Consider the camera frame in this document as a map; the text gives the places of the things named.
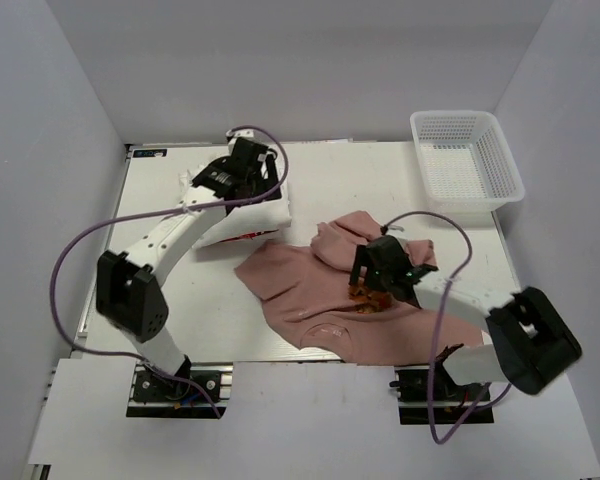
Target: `white table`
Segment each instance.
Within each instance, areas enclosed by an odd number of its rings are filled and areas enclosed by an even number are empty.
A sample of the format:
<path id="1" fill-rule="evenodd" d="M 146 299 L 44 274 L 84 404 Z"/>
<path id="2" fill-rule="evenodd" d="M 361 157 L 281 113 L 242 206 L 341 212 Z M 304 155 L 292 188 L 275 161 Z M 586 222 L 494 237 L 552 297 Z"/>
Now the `white table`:
<path id="1" fill-rule="evenodd" d="M 410 143 L 288 145 L 293 226 L 287 240 L 306 245 L 315 224 L 357 209 L 384 222 L 425 208 Z M 181 158 L 133 159 L 119 214 L 167 208 L 178 201 Z M 200 159 L 222 147 L 198 147 Z M 123 249 L 155 221 L 115 228 Z M 475 257 L 464 277 L 511 290 L 515 276 L 491 216 L 468 229 Z M 452 229 L 425 218 L 403 223 L 408 238 L 431 238 L 442 271 L 465 255 Z M 389 367 L 281 364 L 332 358 L 296 351 L 266 326 L 260 307 L 232 267 L 260 242 L 211 247 L 186 255 L 165 285 L 169 326 L 194 362 L 237 363 L 222 420 L 125 418 L 133 362 L 61 361 L 36 436 L 31 463 L 52 464 L 50 479 L 99 478 L 436 478 L 573 479 L 600 475 L 591 441 L 566 376 L 541 396 L 512 392 L 493 425 L 465 425 L 444 447 L 428 428 L 400 426 L 388 394 Z M 91 312 L 87 344 L 131 348 Z"/>

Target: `gray wall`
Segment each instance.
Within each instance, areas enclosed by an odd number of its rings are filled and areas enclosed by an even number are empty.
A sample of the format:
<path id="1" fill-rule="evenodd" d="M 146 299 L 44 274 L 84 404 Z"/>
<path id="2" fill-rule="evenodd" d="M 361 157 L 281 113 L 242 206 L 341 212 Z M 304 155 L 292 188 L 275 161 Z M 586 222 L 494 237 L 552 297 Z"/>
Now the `gray wall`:
<path id="1" fill-rule="evenodd" d="M 0 0 L 0 480 L 20 477 L 49 373 L 67 352 L 49 315 L 51 267 L 111 209 L 123 158 L 48 6 Z M 62 275 L 61 312 L 73 331 L 97 243 Z"/>
<path id="2" fill-rule="evenodd" d="M 600 0 L 556 1 L 496 114 L 527 189 L 507 242 L 582 343 L 569 378 L 600 461 Z"/>
<path id="3" fill-rule="evenodd" d="M 409 136 L 492 111 L 551 0 L 48 0 L 125 142 Z"/>

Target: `perforated basket bottom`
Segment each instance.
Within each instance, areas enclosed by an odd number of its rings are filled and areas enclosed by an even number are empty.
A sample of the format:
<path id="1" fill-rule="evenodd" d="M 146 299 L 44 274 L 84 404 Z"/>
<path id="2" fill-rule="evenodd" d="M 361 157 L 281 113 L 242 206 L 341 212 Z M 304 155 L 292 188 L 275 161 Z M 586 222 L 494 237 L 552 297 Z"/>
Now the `perforated basket bottom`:
<path id="1" fill-rule="evenodd" d="M 431 195 L 439 199 L 489 198 L 471 144 L 420 144 Z"/>

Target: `laundry basket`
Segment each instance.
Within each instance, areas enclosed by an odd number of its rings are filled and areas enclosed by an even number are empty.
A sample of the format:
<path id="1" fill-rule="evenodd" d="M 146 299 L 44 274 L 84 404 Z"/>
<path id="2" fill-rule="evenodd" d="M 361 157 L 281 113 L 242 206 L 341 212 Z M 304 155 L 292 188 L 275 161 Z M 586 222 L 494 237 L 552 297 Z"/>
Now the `laundry basket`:
<path id="1" fill-rule="evenodd" d="M 496 117 L 439 110 L 411 115 L 429 208 L 491 212 L 524 197 L 524 186 Z"/>

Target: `pink cloth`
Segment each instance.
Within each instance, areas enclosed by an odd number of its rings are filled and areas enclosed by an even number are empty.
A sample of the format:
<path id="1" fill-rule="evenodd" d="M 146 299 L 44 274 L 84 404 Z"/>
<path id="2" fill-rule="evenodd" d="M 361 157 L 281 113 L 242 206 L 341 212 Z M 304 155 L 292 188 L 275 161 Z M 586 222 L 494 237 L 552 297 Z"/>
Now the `pink cloth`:
<path id="1" fill-rule="evenodd" d="M 269 326 L 300 349 L 324 348 L 361 365 L 425 363 L 435 312 L 394 301 L 383 312 L 360 314 L 349 299 L 356 245 L 379 236 L 368 213 L 353 212 L 319 224 L 310 247 L 265 243 L 236 275 L 262 301 Z M 408 242 L 406 251 L 414 265 L 435 265 L 429 240 Z M 437 353 L 458 343 L 482 344 L 480 329 L 446 315 Z"/>

